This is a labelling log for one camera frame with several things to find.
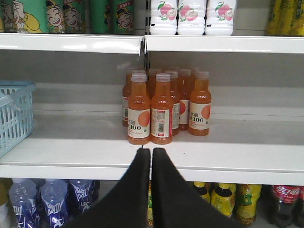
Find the yellow cap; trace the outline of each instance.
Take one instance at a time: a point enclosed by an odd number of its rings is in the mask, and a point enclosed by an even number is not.
[[[230,184],[226,184],[226,183],[219,183],[218,186],[221,189],[229,189],[230,188]]]
[[[194,186],[198,187],[198,188],[203,188],[205,187],[205,182],[198,182],[198,181],[195,181],[194,183]]]

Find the cartoon character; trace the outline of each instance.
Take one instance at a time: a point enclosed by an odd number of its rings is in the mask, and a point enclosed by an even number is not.
[[[133,30],[133,15],[132,13],[126,9],[121,8],[116,12],[116,24],[119,29],[126,29],[127,32]]]
[[[55,27],[55,33],[65,32],[62,9],[60,5],[56,4],[53,0],[47,0],[47,20],[49,27]]]
[[[71,4],[65,4],[63,6],[65,25],[71,27],[72,32],[83,32],[85,33],[85,22],[81,18],[81,13],[73,7]]]
[[[38,20],[24,11],[23,3],[13,1],[14,23],[19,33],[42,33]]]

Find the orange fruit graphic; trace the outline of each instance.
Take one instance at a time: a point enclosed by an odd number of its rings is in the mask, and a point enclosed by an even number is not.
[[[205,106],[202,110],[201,110],[201,115],[203,116],[204,119],[209,119],[210,117],[210,105]]]
[[[137,121],[143,127],[148,126],[148,124],[150,122],[150,112],[145,111],[143,113],[140,113],[137,118]]]
[[[183,114],[186,111],[186,105],[180,101],[180,114]]]

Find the white bottle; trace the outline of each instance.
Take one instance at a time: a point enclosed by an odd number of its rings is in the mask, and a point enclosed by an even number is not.
[[[205,34],[210,36],[230,36],[237,0],[209,0]]]
[[[177,0],[151,0],[150,33],[175,35],[177,30]]]
[[[206,4],[206,0],[179,0],[179,35],[204,34]]]

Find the plastic bottle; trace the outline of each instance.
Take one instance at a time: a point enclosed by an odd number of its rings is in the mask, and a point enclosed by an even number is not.
[[[134,73],[145,73],[144,70],[138,70],[135,67],[131,67],[128,69],[127,74],[125,76],[125,85],[123,87],[123,126],[128,127],[128,107],[129,107],[129,97],[131,95],[132,90],[132,72]]]
[[[215,207],[219,212],[227,217],[231,217],[233,213],[233,207],[231,204],[232,192],[230,190],[230,184],[219,183],[218,187],[212,191],[211,205]]]
[[[271,5],[271,11],[268,18],[268,23],[265,28],[265,36],[275,36],[280,25],[280,18],[282,12],[282,1],[273,0]]]
[[[29,179],[13,178],[9,198],[13,205],[19,228],[39,228],[40,216],[36,208],[36,185]]]
[[[150,33],[175,35],[177,10],[177,0],[151,0]]]
[[[299,198],[294,207],[293,218],[298,227],[304,227],[304,186],[301,186]]]
[[[233,33],[236,0],[209,0],[205,34],[230,36]]]
[[[198,192],[198,194],[207,202],[210,203],[210,195],[208,190],[205,187],[206,183],[205,182],[198,182],[195,181],[193,182],[193,188],[195,191]]]
[[[178,88],[180,92],[180,131],[186,131],[189,127],[189,105],[190,105],[190,69],[178,70]]]
[[[132,94],[129,97],[128,140],[134,145],[145,145],[150,141],[150,107],[145,73],[132,74]]]
[[[260,184],[239,184],[237,186],[236,219],[244,226],[251,226],[256,220],[257,200],[261,195]]]
[[[195,88],[190,97],[189,133],[195,136],[209,134],[211,94],[209,72],[196,72]]]
[[[298,0],[283,0],[280,23],[276,33],[278,36],[290,36],[290,30],[295,16],[297,1]]]
[[[177,77],[178,73],[176,70],[166,70],[166,74],[170,75],[170,94],[173,98],[173,119],[172,119],[172,136],[175,136],[179,133],[179,124],[180,124],[180,101],[181,96],[177,87]]]
[[[41,197],[50,228],[61,227],[69,221],[67,212],[67,183],[60,179],[46,179]]]
[[[71,204],[76,206],[75,212],[84,213],[92,206],[92,183],[93,180],[70,180]]]
[[[155,94],[156,74],[160,74],[161,72],[162,72],[162,70],[158,69],[158,68],[149,69],[149,79],[148,79],[148,83],[147,83],[147,90],[148,90],[150,99],[152,99],[152,97]]]
[[[156,75],[155,95],[151,100],[151,142],[172,142],[173,98],[170,94],[170,75]]]
[[[300,194],[299,186],[272,185],[269,208],[270,223],[279,228],[291,225],[292,211]]]
[[[179,35],[203,35],[207,0],[179,0]]]

